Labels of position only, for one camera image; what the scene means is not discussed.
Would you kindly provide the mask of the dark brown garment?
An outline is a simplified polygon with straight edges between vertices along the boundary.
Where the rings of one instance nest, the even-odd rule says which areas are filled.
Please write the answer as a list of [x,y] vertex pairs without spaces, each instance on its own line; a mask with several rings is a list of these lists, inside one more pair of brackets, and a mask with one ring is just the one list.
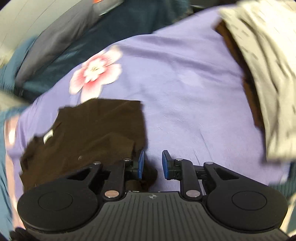
[[133,159],[146,145],[140,101],[91,99],[59,110],[52,127],[31,139],[20,178],[29,191],[96,161],[108,167]]

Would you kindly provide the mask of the purple floral bed sheet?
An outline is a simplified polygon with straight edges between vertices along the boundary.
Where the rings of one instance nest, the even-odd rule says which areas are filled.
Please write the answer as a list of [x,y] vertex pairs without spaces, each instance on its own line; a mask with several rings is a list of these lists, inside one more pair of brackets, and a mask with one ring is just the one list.
[[214,27],[211,8],[149,35],[117,43],[121,75],[102,98],[142,103],[148,161],[158,170],[152,191],[176,191],[166,181],[161,153],[194,164],[206,161],[264,184],[287,179],[288,163],[265,161],[263,134],[253,122],[243,72]]

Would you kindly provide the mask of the rust brown folded garment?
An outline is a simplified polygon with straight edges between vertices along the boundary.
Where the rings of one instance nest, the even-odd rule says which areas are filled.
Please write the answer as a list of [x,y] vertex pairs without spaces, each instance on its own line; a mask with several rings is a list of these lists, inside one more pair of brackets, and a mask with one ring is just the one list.
[[254,79],[247,63],[245,62],[243,54],[223,20],[221,20],[215,27],[215,31],[223,37],[227,49],[243,71],[243,89],[252,113],[254,125],[263,131],[264,123]]

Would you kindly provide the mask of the white polka dot garment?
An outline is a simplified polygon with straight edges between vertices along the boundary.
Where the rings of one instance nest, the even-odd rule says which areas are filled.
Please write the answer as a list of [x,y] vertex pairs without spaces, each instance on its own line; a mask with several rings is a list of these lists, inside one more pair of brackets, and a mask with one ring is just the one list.
[[295,160],[295,1],[239,1],[220,16],[253,78],[269,161]]

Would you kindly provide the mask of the dark grey pillow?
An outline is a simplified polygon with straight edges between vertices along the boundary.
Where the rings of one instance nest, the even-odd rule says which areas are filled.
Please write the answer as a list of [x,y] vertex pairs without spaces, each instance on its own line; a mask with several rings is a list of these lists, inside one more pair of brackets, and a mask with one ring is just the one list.
[[102,1],[80,1],[55,20],[34,41],[15,78],[21,86],[52,61],[100,18]]

